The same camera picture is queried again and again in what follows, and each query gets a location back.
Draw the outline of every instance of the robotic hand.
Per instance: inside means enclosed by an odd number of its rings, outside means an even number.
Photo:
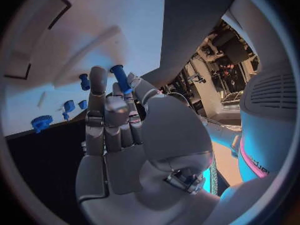
[[[106,97],[105,69],[93,67],[89,79],[86,156],[76,196],[91,222],[169,224],[195,204],[212,210],[218,198],[201,188],[214,156],[196,113],[130,73],[126,82],[146,110],[142,124],[132,94],[123,94],[118,83]]]

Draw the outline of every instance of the blue light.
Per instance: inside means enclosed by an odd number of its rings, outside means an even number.
[[[203,172],[203,177],[205,178],[205,183],[203,189],[208,193],[211,192],[211,169],[208,168]]]

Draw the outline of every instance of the vent grille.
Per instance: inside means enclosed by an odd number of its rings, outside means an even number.
[[[250,102],[262,108],[297,109],[297,94],[292,74],[280,74],[258,80]]]

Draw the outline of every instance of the blue plastic part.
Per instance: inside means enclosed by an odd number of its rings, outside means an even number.
[[[82,100],[80,103],[78,103],[79,107],[84,110],[88,108],[87,100]]]
[[[50,126],[50,123],[53,122],[53,118],[50,115],[44,115],[36,117],[31,121],[31,125],[35,132],[38,134],[42,130],[47,129]]]
[[[87,91],[90,90],[91,88],[91,84],[90,84],[90,80],[88,80],[88,75],[83,73],[79,76],[80,80],[81,80],[81,88],[83,91]]]
[[[72,112],[75,109],[75,103],[73,100],[69,100],[64,103],[63,107],[64,107],[64,112],[62,113],[63,118],[68,121],[69,120],[68,113]]]
[[[123,70],[122,65],[113,66],[110,69],[110,72],[114,73],[115,78],[117,79],[117,82],[119,84],[119,87],[124,94],[130,94],[133,91],[133,89],[128,85],[127,77]]]

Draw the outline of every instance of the pink stripe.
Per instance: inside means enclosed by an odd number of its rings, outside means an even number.
[[[257,166],[255,166],[255,164],[252,162],[252,160],[247,156],[247,154],[245,152],[245,148],[244,148],[244,138],[243,137],[241,138],[241,140],[239,142],[239,150],[240,150],[241,156],[243,157],[243,159],[246,162],[246,164],[248,165],[248,167],[261,179],[264,178],[267,175],[267,173],[263,172]]]

